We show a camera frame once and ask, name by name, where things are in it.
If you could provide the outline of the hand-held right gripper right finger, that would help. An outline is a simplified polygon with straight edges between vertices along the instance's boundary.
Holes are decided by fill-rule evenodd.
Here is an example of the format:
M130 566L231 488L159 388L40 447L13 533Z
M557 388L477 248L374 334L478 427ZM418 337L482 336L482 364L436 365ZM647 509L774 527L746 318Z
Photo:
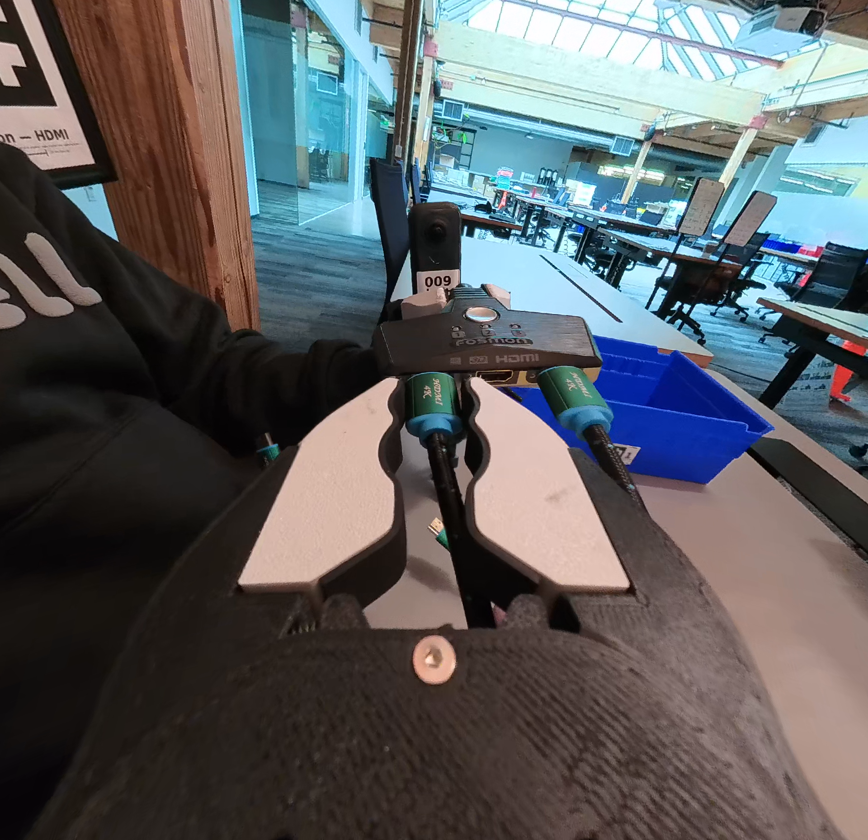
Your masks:
M567 444L483 379L462 393L472 538L546 600L625 595L630 580Z

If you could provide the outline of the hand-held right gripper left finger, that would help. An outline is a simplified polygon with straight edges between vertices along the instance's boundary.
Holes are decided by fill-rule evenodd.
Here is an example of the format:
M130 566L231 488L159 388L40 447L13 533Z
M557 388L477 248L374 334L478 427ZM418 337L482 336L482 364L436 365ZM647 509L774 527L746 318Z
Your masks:
M404 386L395 378L346 403L298 444L238 579L246 594L370 605L406 568Z

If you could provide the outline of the black metal switch box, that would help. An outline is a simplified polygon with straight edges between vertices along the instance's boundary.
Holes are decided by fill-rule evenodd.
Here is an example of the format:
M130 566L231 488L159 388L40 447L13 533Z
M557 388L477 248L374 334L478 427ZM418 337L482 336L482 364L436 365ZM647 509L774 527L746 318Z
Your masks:
M429 371L478 377L500 387L533 386L559 366L595 381L602 356L581 317L513 310L483 289L459 293L423 314L404 304L401 319L380 325L373 338L385 376Z

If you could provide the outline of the blue plastic bin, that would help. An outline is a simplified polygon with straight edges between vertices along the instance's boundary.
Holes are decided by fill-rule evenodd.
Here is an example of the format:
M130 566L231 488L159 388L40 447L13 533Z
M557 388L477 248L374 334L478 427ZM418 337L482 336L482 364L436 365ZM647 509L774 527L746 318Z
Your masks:
M594 382L613 444L641 475L707 484L773 426L679 352L599 337Z

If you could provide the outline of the person's left forearm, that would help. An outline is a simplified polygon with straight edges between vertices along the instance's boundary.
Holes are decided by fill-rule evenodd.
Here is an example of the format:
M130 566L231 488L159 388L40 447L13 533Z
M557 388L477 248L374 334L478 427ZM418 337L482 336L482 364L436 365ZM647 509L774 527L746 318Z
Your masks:
M211 437L235 454L266 434L278 446L297 444L316 425L382 375L371 348L319 339L289 352L260 333L233 334L214 361Z

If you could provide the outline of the standing notice board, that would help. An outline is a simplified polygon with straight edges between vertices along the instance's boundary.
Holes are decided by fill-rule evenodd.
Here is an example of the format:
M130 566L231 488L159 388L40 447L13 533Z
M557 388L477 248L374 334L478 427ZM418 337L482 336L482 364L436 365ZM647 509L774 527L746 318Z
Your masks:
M776 195L754 190L730 227L720 238L720 243L728 247L746 247L759 231L765 219L774 210L777 201Z
M705 177L698 179L679 219L678 235L701 237L708 230L725 190L725 184L720 181Z

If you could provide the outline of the wooden office table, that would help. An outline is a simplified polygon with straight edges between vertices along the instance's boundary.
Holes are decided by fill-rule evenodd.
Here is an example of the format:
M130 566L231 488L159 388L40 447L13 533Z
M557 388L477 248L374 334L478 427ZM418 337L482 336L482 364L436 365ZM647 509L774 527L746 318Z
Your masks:
M797 302L758 299L758 304L779 314L771 334L794 345L795 351L759 396L759 402L773 409L786 396L815 357L852 371L867 379L867 357L830 343L830 337L867 347L867 316Z

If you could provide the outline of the orange traffic cone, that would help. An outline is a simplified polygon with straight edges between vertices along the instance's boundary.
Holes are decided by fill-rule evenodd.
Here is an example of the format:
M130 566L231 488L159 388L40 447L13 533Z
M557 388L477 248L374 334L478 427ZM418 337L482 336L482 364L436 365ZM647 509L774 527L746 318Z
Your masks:
M853 343L850 340L846 340L841 345L841 348L846 350L847 352L854 353L859 357L863 357L866 352L866 347L861 346L859 344ZM849 404L852 401L852 398L845 393L844 389L846 385L850 382L853 376L853 371L844 366L836 366L835 370L831 376L830 382L830 400L838 401L842 404Z

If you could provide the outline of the ceiling projector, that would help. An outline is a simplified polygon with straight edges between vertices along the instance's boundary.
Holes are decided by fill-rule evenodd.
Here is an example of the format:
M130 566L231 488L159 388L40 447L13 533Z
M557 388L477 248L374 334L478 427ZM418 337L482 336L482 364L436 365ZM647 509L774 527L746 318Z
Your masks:
M741 25L732 49L763 57L797 52L818 42L826 23L823 0L772 0Z

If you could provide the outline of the black framed poster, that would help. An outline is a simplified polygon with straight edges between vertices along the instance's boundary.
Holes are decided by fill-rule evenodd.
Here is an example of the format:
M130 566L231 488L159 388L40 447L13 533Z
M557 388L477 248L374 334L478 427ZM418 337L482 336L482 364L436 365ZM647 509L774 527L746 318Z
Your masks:
M1 0L1 142L60 189L117 179L53 0Z

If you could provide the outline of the wooden post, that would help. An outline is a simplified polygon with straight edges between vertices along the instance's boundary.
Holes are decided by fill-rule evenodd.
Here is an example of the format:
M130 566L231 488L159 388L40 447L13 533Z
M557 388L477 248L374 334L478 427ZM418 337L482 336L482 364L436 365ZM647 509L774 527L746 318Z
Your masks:
M117 173L118 240L259 329L230 0L54 0Z

